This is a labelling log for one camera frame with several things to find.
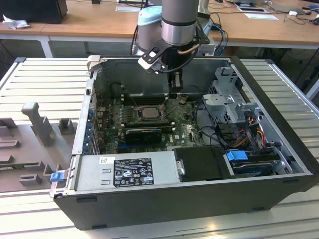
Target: paper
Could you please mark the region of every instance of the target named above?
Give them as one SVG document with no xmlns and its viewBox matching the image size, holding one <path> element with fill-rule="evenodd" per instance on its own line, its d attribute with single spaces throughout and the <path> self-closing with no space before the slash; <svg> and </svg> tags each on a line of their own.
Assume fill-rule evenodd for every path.
<svg viewBox="0 0 319 239">
<path fill-rule="evenodd" d="M 125 12 L 140 12 L 140 7 L 134 7 L 134 6 L 117 6 L 115 8 L 115 11 L 125 11 Z"/>
<path fill-rule="evenodd" d="M 17 28 L 24 28 L 24 27 L 29 27 L 28 23 L 25 20 L 13 20 L 10 18 L 7 18 L 5 15 L 3 15 L 3 21 L 2 23 L 11 29 L 16 30 Z"/>
<path fill-rule="evenodd" d="M 279 20 L 274 15 L 245 13 L 250 19 Z"/>
</svg>

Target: electrical cable on floor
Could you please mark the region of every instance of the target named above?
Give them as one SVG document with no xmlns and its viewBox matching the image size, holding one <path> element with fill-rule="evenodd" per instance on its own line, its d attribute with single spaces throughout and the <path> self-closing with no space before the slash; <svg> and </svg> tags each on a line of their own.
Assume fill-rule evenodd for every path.
<svg viewBox="0 0 319 239">
<path fill-rule="evenodd" d="M 317 53 L 319 52 L 319 47 L 318 49 L 315 51 L 314 55 L 310 58 L 309 62 L 305 65 L 305 67 L 301 70 L 300 74 L 298 75 L 298 77 L 295 80 L 295 84 L 297 84 L 300 76 L 303 74 L 303 72 L 306 70 L 306 68 L 310 65 L 310 63 L 312 62 L 312 60 L 314 59 L 314 57 L 317 55 Z"/>
<path fill-rule="evenodd" d="M 6 52 L 10 55 L 10 57 L 15 60 L 15 57 L 8 51 L 8 49 L 5 47 L 5 45 L 0 41 L 0 45 L 6 50 Z"/>
</svg>

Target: motherboard chip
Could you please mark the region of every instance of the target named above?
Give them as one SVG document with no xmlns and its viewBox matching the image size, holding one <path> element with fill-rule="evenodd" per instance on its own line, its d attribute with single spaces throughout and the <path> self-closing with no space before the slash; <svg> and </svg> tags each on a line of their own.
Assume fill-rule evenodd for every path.
<svg viewBox="0 0 319 239">
<path fill-rule="evenodd" d="M 142 108 L 143 118 L 158 118 L 160 116 L 159 110 L 156 107 L 145 107 Z"/>
</svg>

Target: blue cable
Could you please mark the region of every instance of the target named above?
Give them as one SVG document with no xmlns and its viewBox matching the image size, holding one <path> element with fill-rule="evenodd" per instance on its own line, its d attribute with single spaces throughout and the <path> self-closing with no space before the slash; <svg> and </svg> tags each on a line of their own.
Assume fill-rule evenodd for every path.
<svg viewBox="0 0 319 239">
<path fill-rule="evenodd" d="M 221 56 L 221 54 L 223 54 L 225 47 L 226 47 L 226 34 L 225 34 L 224 30 L 222 30 L 219 26 L 217 26 L 217 25 L 213 25 L 213 26 L 216 27 L 223 34 L 223 37 L 224 37 L 224 46 L 223 46 L 223 49 L 220 53 L 220 56 Z"/>
</svg>

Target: floor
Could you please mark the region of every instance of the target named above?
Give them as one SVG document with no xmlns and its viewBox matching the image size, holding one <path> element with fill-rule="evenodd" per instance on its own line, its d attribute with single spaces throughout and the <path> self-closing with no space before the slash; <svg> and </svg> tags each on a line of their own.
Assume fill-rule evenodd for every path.
<svg viewBox="0 0 319 239">
<path fill-rule="evenodd" d="M 38 41 L 3 40 L 2 42 L 13 58 L 44 57 L 44 53 Z M 87 57 L 89 55 L 85 53 L 83 42 L 55 41 L 51 42 L 50 45 L 55 57 Z M 89 46 L 91 54 L 103 56 L 127 56 L 130 49 L 130 43 L 90 42 Z M 0 50 L 2 50 L 2 52 L 0 52 L 0 78 L 2 78 L 6 72 L 6 67 L 9 68 L 12 64 L 13 58 L 3 49 L 3 47 L 0 47 Z M 288 50 L 278 63 L 278 66 L 292 81 L 295 81 L 300 71 L 313 56 L 314 52 L 315 50 Z M 256 48 L 241 47 L 237 50 L 236 55 L 242 59 L 254 59 L 255 53 Z M 271 55 L 280 56 L 282 53 L 282 49 L 272 49 L 272 54 L 268 54 L 267 58 Z M 318 62 L 319 54 L 317 54 L 312 63 L 301 75 L 299 82 L 297 83 L 298 87 L 303 84 L 304 79 L 311 74 Z M 319 104 L 318 96 L 314 99 L 314 102 Z"/>
</svg>

